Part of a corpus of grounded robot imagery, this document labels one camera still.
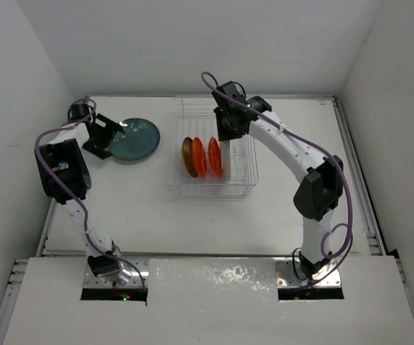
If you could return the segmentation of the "yellow brown patterned plate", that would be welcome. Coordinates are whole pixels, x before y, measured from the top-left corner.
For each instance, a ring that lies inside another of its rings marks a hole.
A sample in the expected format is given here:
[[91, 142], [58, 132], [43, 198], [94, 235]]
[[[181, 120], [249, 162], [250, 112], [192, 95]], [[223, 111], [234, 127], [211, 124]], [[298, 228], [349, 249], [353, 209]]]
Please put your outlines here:
[[194, 168], [193, 161], [192, 161], [192, 155], [191, 155], [192, 143], [193, 143], [193, 140], [190, 137], [186, 137], [183, 140], [181, 152], [182, 152], [185, 169], [187, 170], [188, 174], [192, 178], [196, 178], [198, 176], [198, 173], [196, 169]]

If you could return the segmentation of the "dark teal round plate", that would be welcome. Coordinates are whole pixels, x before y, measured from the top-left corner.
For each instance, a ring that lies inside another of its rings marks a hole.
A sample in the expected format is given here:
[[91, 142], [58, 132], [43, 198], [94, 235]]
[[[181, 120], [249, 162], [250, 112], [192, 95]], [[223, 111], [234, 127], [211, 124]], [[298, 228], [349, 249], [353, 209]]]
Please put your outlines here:
[[151, 121], [129, 118], [120, 121], [125, 134], [125, 156], [115, 157], [124, 161], [140, 161], [149, 157], [159, 146], [160, 130]]

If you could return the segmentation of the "orange plastic plate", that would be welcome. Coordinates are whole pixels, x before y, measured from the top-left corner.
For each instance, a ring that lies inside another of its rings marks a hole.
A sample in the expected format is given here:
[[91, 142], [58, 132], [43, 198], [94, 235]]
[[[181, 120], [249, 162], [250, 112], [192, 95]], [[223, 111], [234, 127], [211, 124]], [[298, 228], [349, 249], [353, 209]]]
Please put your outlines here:
[[215, 137], [209, 139], [208, 159], [214, 175], [221, 178], [223, 175], [221, 148]]
[[207, 173], [206, 155], [202, 141], [198, 137], [193, 138], [191, 145], [191, 155], [195, 171], [197, 172], [198, 176], [204, 178]]

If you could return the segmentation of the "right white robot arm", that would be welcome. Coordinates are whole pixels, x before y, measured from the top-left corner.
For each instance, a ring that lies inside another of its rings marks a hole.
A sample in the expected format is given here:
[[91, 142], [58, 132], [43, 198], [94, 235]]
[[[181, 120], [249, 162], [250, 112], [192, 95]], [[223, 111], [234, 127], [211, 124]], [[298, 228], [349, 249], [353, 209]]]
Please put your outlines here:
[[294, 175], [298, 189], [293, 204], [303, 218], [300, 270], [309, 282], [345, 248], [332, 252], [329, 236], [336, 230], [332, 217], [339, 199], [351, 200], [342, 160], [288, 129], [260, 96], [247, 98], [236, 83], [212, 87], [221, 141], [249, 135], [264, 144]]

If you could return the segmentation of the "white plate red teal pattern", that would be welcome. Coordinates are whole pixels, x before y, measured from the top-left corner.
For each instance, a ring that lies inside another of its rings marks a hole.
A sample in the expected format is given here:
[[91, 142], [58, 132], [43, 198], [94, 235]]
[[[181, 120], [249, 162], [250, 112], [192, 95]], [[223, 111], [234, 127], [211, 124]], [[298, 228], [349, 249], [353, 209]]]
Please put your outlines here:
[[231, 142], [230, 141], [220, 141], [221, 148], [221, 161], [223, 174], [222, 178], [226, 181], [231, 179]]

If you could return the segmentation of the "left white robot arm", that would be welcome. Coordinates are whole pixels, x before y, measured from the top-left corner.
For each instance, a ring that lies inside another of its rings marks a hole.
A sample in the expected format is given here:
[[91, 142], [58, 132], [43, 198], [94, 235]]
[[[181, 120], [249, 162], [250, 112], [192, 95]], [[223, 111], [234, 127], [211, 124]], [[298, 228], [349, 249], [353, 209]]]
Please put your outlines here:
[[42, 188], [72, 218], [83, 242], [87, 264], [93, 276], [111, 284], [124, 285], [124, 270], [139, 270], [121, 256], [111, 237], [98, 230], [88, 210], [91, 175], [82, 149], [104, 159], [111, 155], [106, 145], [123, 129], [96, 112], [96, 102], [89, 98], [74, 101], [67, 111], [67, 123], [39, 134], [34, 154]]

